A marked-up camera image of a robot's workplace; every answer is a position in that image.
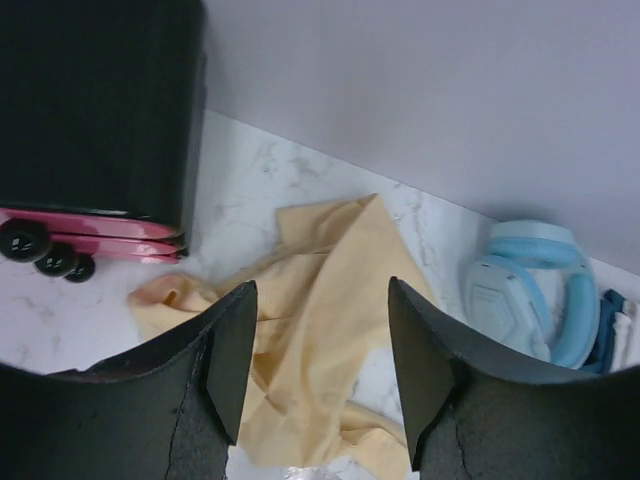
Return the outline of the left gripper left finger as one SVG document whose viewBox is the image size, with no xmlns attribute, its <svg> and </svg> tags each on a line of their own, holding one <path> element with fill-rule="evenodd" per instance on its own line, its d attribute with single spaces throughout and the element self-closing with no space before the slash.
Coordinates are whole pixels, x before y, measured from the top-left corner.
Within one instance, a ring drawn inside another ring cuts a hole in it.
<svg viewBox="0 0 640 480">
<path fill-rule="evenodd" d="M 246 282 L 85 371 L 1 368 L 5 479 L 221 479 L 237 442 L 257 323 Z"/>
</svg>

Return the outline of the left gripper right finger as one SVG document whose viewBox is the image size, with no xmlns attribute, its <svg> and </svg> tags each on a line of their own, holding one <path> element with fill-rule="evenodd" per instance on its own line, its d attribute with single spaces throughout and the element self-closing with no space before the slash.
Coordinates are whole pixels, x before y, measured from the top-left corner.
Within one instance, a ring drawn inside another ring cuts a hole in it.
<svg viewBox="0 0 640 480">
<path fill-rule="evenodd" d="M 512 350 L 398 278 L 389 327 L 411 469 L 423 479 L 635 479 L 639 371 Z"/>
</svg>

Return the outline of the light blue headphones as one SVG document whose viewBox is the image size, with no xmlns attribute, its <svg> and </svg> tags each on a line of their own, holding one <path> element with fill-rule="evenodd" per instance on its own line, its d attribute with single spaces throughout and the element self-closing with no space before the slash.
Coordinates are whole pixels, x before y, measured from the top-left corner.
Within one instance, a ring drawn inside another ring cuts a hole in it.
<svg viewBox="0 0 640 480">
<path fill-rule="evenodd" d="M 560 329 L 533 270 L 568 274 Z M 600 304 L 593 269 L 573 233 L 561 226 L 536 220 L 494 224 L 486 254 L 467 270 L 462 299 L 472 328 L 545 362 L 579 369 L 596 343 Z"/>
</svg>

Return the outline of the yellow t shirt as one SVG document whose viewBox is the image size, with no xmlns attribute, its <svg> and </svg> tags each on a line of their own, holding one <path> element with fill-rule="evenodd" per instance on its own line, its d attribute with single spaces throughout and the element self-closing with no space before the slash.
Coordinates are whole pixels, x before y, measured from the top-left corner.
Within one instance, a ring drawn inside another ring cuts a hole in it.
<svg viewBox="0 0 640 480">
<path fill-rule="evenodd" d="M 257 326 L 239 443 L 259 467 L 350 456 L 380 479 L 409 469 L 401 427 L 352 402 L 369 352 L 390 343 L 388 283 L 432 289 L 376 195 L 279 210 L 276 251 L 219 285 L 174 273 L 127 299 L 150 340 L 254 281 Z"/>
</svg>

